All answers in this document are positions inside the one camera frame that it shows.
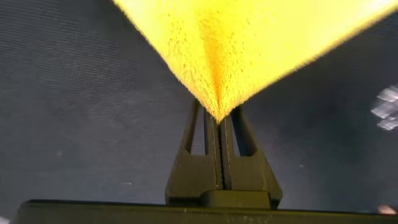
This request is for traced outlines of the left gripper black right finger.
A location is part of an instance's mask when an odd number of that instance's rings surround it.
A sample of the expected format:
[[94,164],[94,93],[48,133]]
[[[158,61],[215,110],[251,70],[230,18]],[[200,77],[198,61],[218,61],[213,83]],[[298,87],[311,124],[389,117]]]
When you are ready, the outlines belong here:
[[279,206],[282,189],[241,106],[221,122],[221,156],[226,190],[246,194],[256,207]]

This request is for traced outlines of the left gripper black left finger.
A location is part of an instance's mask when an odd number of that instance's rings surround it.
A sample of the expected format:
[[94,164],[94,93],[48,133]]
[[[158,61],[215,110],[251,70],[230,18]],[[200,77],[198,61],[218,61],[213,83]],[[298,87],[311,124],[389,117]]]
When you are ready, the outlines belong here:
[[193,100],[180,147],[165,188],[167,205],[199,205],[201,196],[211,190],[223,188],[218,126],[208,113],[203,114],[205,154],[192,154],[192,143],[198,112],[198,100]]

